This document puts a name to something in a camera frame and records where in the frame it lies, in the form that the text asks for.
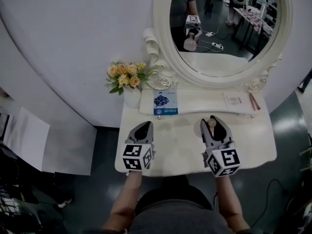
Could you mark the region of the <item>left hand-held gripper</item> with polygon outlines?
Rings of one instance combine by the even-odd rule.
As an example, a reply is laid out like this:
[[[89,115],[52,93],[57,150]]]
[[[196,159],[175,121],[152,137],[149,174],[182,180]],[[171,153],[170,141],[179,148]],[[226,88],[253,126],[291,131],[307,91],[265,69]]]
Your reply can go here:
[[[133,128],[127,143],[121,146],[121,161],[127,171],[144,172],[149,170],[154,159],[154,126],[146,121]]]

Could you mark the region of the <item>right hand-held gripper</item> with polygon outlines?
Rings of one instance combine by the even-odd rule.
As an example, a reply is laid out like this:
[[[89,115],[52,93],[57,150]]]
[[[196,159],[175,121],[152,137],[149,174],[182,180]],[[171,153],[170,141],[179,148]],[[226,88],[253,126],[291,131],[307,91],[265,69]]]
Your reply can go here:
[[[232,132],[220,118],[211,116],[211,119],[216,121],[213,135],[208,122],[205,119],[200,121],[202,140],[207,147],[205,152],[202,153],[204,167],[210,168],[214,177],[233,175],[241,167],[241,162],[235,142],[231,141]],[[214,147],[214,141],[227,143],[209,150],[210,147]]]

